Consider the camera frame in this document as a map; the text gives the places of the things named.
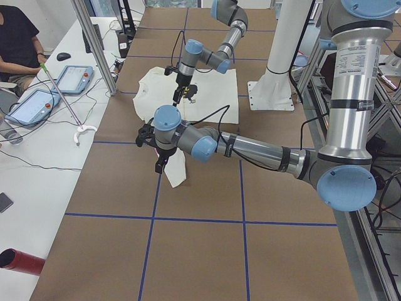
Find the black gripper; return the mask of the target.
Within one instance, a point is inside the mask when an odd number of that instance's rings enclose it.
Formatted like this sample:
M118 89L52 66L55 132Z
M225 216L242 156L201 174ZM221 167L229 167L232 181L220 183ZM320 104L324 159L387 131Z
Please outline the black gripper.
M158 174L162 174L164 172L164 169L168 163L169 157L173 156L177 148L173 147L172 149L161 149L161 148L156 148L157 154L159 155L159 158L157 162L155 163L155 172Z
M176 83L178 84L178 87L176 88L173 95L173 106L177 106L180 103L182 96L185 92L185 87L188 87L190 85L191 80L192 80L192 75L185 75L183 73L178 72L176 77Z

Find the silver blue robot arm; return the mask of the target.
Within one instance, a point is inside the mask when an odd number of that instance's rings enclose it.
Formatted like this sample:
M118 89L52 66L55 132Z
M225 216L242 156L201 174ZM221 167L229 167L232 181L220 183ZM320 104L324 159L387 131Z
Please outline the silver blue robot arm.
M200 41L194 39L187 41L178 67L170 69L177 74L177 88L172 99L174 106L180 103L185 89L189 87L198 62L202 62L221 74L228 71L234 49L248 30L247 14L237 4L237 1L214 1L211 7L211 16L229 26L230 30L216 51L205 48Z
M325 1L321 39L336 47L329 124L323 147L316 151L291 150L211 127L197 128L182 119L178 103L190 85L198 62L224 73L234 47L248 28L245 11L236 1L214 1L211 16L230 30L215 52L190 39L177 68L177 89L170 105L159 107L149 122L151 142L159 156L155 170L164 171L177 150L205 162L215 153L241 159L265 170L287 172L311 184L328 206L356 211L375 197L377 185L370 172L372 157L366 149L368 123L381 44L392 33L399 1Z

